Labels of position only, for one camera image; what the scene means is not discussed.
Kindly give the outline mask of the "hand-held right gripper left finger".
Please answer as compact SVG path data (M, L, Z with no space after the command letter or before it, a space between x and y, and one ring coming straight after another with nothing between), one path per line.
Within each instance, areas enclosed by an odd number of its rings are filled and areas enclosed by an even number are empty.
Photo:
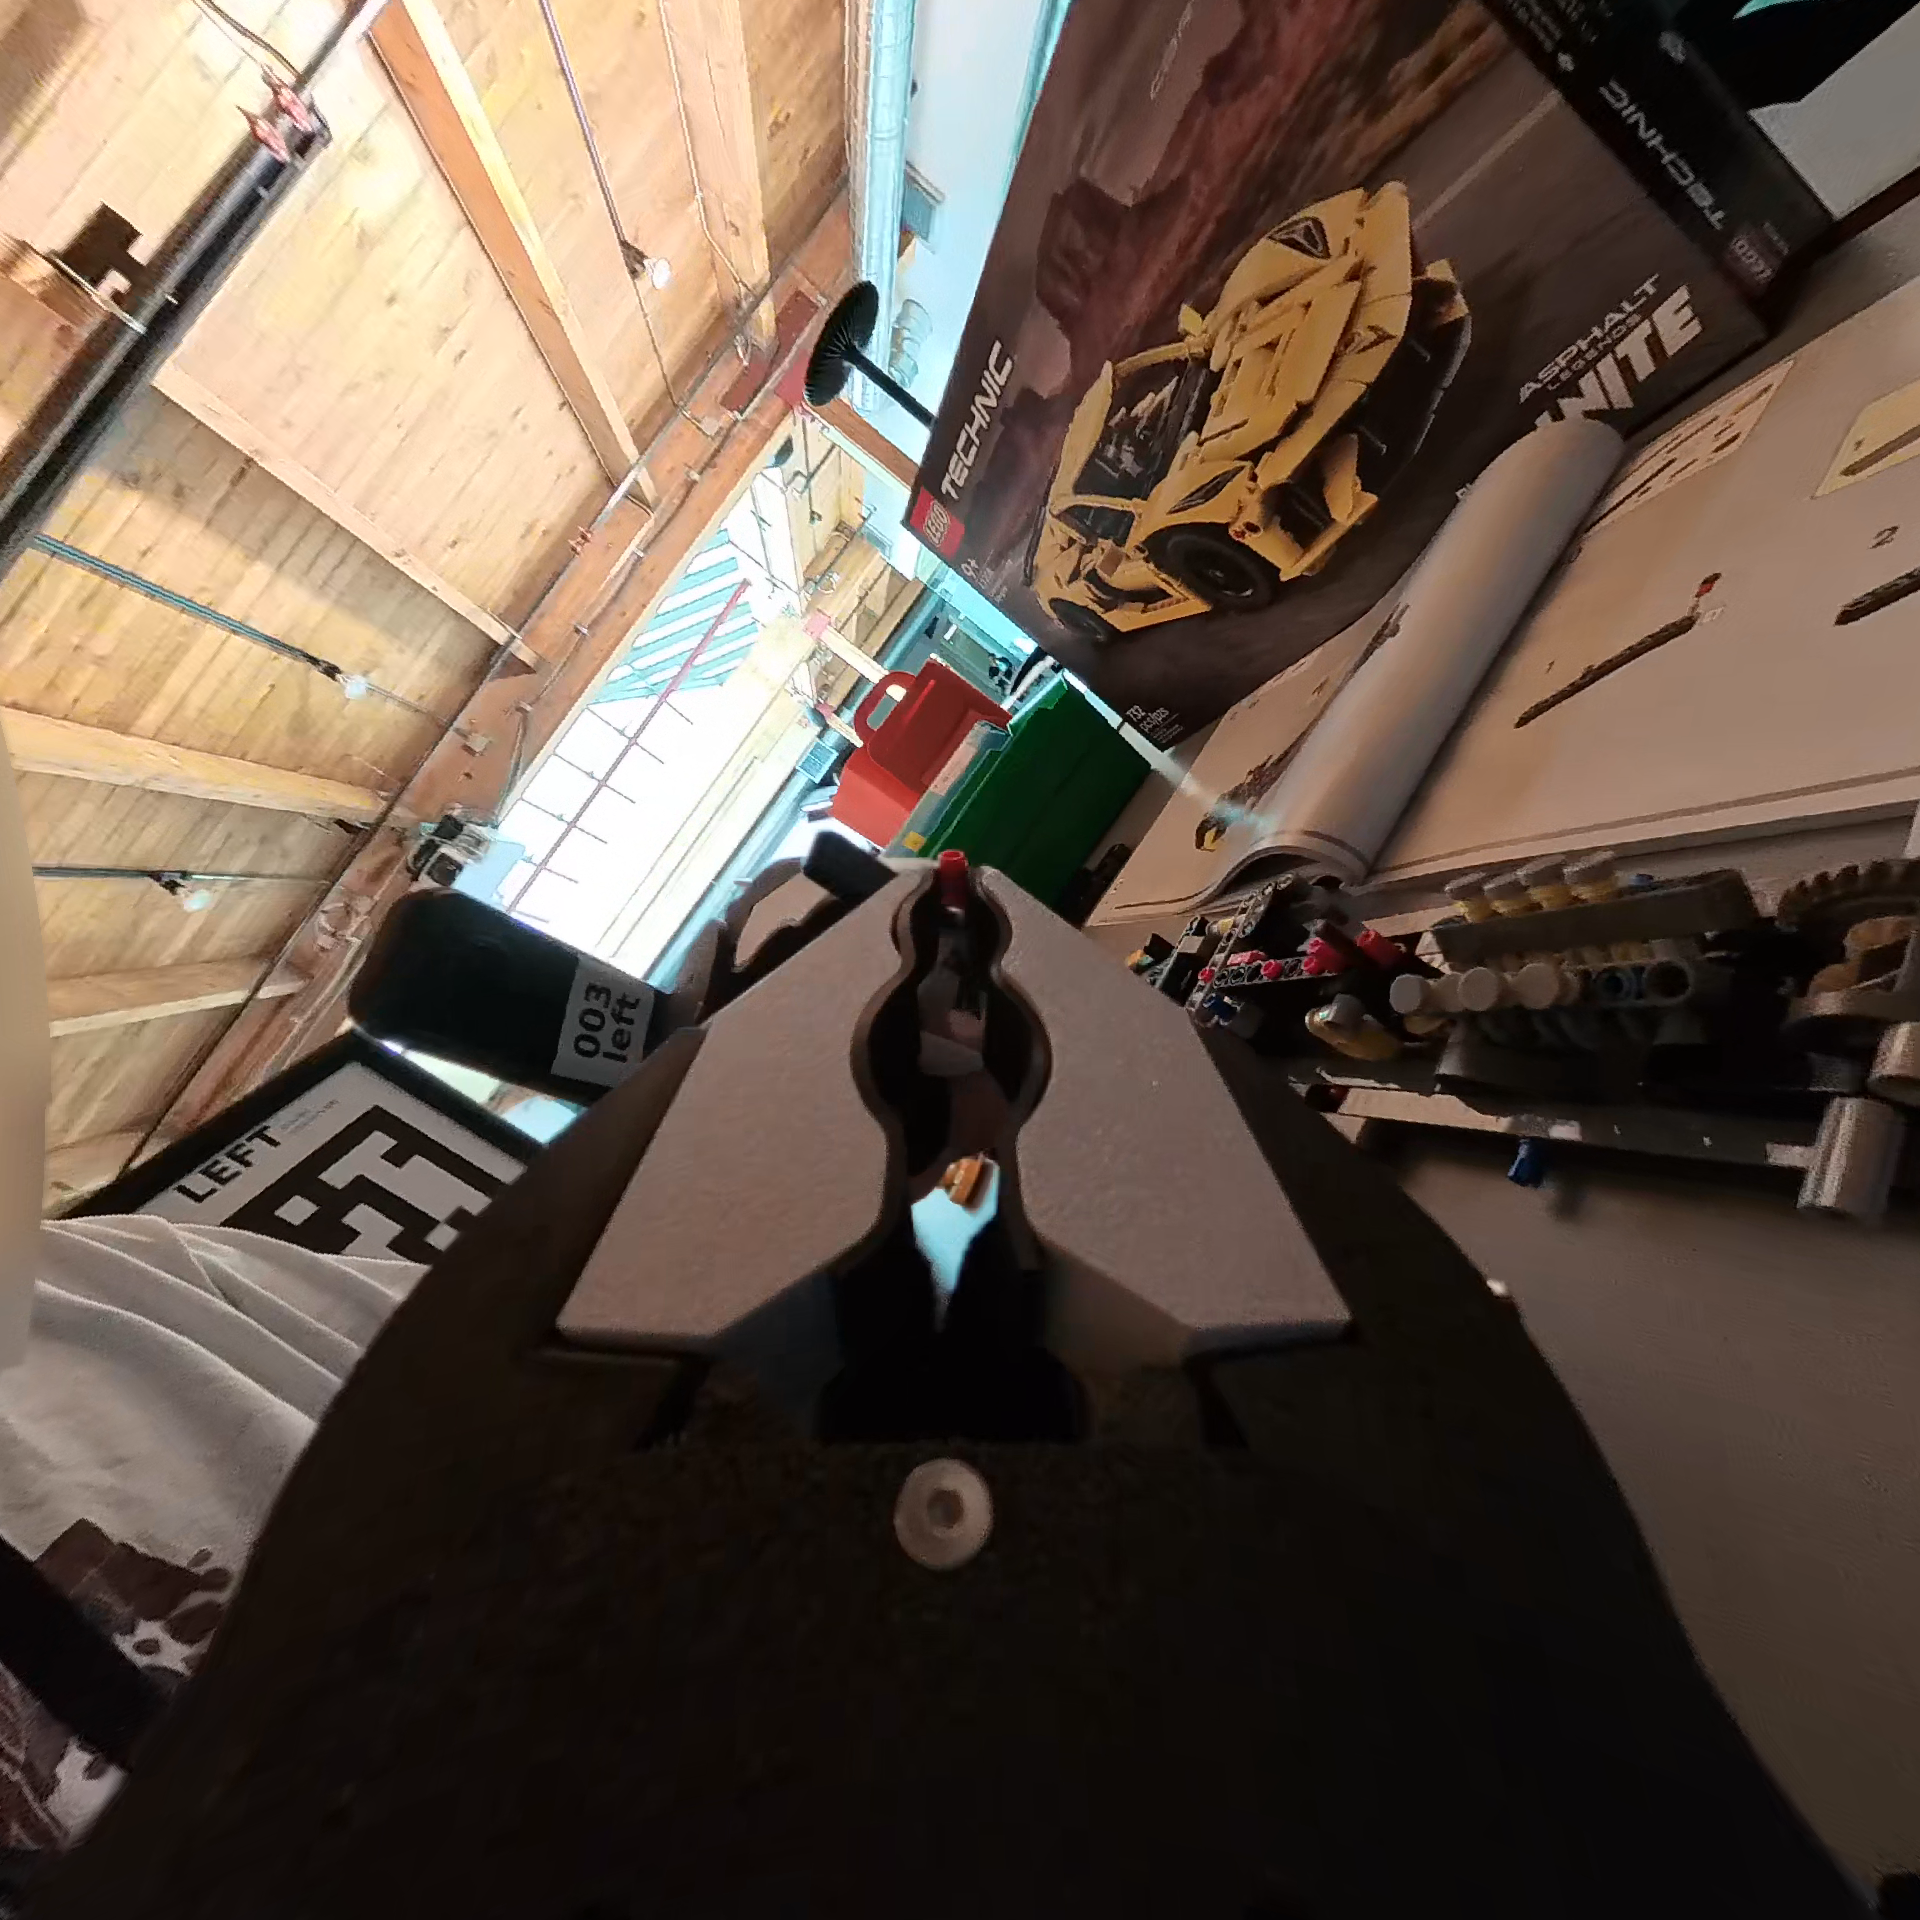
M698 1028L560 1309L569 1346L724 1364L808 1423L844 1364L831 1280L905 1211L937 904L900 869Z

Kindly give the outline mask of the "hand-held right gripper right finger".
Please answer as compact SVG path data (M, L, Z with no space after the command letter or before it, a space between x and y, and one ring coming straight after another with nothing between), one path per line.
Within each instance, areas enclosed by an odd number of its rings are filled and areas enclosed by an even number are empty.
M1184 1364L1340 1337L1350 1314L1176 1001L997 871L991 980L1039 1045L1014 1129L1066 1364Z

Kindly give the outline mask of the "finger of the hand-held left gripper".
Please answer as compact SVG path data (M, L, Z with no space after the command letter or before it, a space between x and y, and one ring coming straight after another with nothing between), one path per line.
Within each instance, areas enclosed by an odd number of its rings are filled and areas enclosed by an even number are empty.
M693 954L693 1024L729 1008L862 905L806 869L762 869L709 927Z

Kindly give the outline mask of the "partly built lego chassis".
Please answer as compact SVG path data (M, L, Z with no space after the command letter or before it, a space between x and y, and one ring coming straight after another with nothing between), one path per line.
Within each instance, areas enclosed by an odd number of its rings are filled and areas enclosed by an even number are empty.
M1792 880L1631 874L1610 852L1462 874L1422 929L1285 875L1150 936L1127 968L1359 1122L1780 1168L1873 1221L1916 1186L1913 856Z

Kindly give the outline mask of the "yellow car set box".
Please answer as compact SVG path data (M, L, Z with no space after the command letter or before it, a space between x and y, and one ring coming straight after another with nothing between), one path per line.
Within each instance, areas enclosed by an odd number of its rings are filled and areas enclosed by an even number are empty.
M1508 4L1072 4L905 523L1168 751L1760 341Z

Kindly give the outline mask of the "red plastic bin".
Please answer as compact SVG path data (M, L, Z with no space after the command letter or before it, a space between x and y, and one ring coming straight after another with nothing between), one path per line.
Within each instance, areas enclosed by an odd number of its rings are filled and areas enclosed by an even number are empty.
M1006 727L1012 715L941 659L916 673L885 674L855 708L855 751L846 760L830 817L887 848L974 725Z

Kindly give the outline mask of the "green plastic bin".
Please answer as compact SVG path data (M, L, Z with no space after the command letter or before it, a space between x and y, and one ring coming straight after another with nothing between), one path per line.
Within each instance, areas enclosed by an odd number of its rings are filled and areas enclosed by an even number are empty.
M1119 725L1055 679L1008 725L978 723L900 829L893 852L966 856L1060 905L1148 775Z

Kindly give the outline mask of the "person's white printed shirt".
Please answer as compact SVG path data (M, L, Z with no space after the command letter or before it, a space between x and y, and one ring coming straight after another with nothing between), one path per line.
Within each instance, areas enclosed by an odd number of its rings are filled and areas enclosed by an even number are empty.
M178 1688L422 1272L161 1217L45 1224L29 1343L2 1383L4 1544Z

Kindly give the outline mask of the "black round ceiling fan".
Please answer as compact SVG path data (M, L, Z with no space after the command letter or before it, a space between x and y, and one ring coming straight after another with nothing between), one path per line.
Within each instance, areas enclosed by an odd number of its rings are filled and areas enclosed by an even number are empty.
M822 329L808 349L802 393L812 411L838 401L852 376L863 377L900 411L925 427L932 427L932 411L914 397L889 370L872 361L868 345L880 320L880 289L868 279L855 281L828 313Z

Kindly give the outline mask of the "open instruction booklet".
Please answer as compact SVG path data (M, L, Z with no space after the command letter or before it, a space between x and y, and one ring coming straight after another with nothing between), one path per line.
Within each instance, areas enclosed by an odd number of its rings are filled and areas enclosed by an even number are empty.
M1916 807L1916 281L1598 488L1599 427L1489 469L1368 616L1213 725L1095 929L1263 869L1361 884Z

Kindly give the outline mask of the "black cardboard box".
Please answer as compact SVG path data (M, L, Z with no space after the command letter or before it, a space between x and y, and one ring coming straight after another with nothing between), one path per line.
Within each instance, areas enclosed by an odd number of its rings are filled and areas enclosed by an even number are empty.
M1753 304L1916 199L1916 3L1489 3Z

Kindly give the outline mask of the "black ceiling rail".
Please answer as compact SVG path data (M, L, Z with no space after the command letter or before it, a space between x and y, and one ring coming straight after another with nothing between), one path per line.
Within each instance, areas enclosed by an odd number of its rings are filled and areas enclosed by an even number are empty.
M328 145L325 121L270 121L246 137L166 234L134 281L133 317L77 347L13 434L2 461L2 570L12 570L49 512L183 344L213 296L250 249L278 204Z

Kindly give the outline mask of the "silver ventilation duct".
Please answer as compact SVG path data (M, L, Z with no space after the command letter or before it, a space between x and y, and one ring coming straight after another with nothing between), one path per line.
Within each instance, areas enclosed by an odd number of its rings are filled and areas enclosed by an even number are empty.
M889 368L895 316L914 3L846 3L846 137L852 266L880 297L868 355Z

